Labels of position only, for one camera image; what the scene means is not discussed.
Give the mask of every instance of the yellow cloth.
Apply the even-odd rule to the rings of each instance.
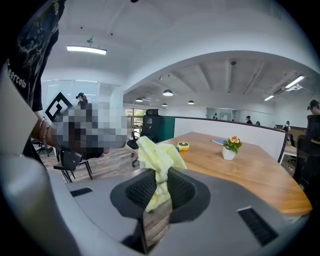
[[[167,188],[168,169],[170,167],[186,169],[187,167],[174,145],[156,145],[146,136],[140,137],[136,143],[139,146],[140,167],[155,170],[156,190],[145,208],[148,213],[170,198]]]

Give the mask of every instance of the small flower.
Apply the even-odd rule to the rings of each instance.
[[[230,141],[231,141],[232,143],[239,143],[239,142],[240,142],[240,140],[237,138],[237,136],[233,136],[233,137],[230,139]]]

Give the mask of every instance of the cap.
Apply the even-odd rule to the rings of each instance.
[[[85,95],[85,94],[84,94],[83,92],[79,92],[78,96],[75,96],[75,98],[76,98],[76,99],[78,99],[79,97],[82,97],[82,98],[83,98],[84,95]]]
[[[316,101],[315,99],[310,101],[310,104],[306,110],[311,110],[313,107],[318,107],[319,108],[319,102]]]

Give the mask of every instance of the wooden table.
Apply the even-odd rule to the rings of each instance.
[[[280,165],[282,163],[282,160],[284,159],[285,155],[289,155],[289,156],[293,156],[296,157],[297,156],[297,148],[291,145],[286,145],[280,160]]]
[[[286,216],[311,212],[312,206],[296,181],[261,147],[243,143],[235,158],[228,161],[222,157],[222,146],[212,139],[218,137],[190,132],[161,143],[176,146],[188,142],[189,150],[180,152],[188,170],[235,182]]]

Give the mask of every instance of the yellow tape roll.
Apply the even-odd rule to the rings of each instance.
[[[187,151],[189,149],[189,143],[188,142],[179,142],[177,147],[180,149],[180,151]]]

